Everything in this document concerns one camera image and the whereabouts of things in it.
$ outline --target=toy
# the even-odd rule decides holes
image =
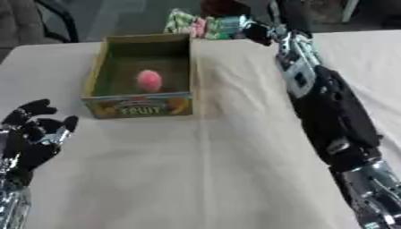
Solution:
[[[151,70],[145,70],[138,74],[137,86],[146,92],[155,93],[159,92],[163,84],[161,76]]]

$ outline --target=white table surface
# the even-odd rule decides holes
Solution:
[[[319,34],[401,174],[401,32]],[[80,101],[99,44],[19,47],[0,66],[0,116],[50,98],[76,134],[31,185],[28,229],[358,228],[307,141],[274,64],[276,47],[196,41],[198,113],[100,121]]]

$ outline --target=chair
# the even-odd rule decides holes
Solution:
[[[54,33],[43,22],[38,4],[61,17],[69,38]],[[73,17],[54,0],[0,0],[0,63],[17,46],[79,42]]]

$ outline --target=black chair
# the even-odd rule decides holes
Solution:
[[[78,31],[77,31],[77,28],[75,25],[75,21],[67,9],[65,9],[61,4],[59,4],[58,2],[56,2],[54,0],[35,0],[35,2],[39,5],[42,5],[44,8],[48,9],[51,13],[54,13],[55,15],[60,17],[67,29],[68,36],[69,36],[69,38],[66,38],[65,36],[63,36],[61,34],[52,32],[47,27],[47,25],[45,23],[43,23],[45,37],[60,40],[63,43],[80,42],[79,36],[78,36]]]

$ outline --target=cardboard box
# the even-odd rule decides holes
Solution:
[[[192,113],[191,39],[184,34],[109,37],[85,83],[82,100],[97,118]],[[136,85],[139,72],[163,78],[159,93]]]

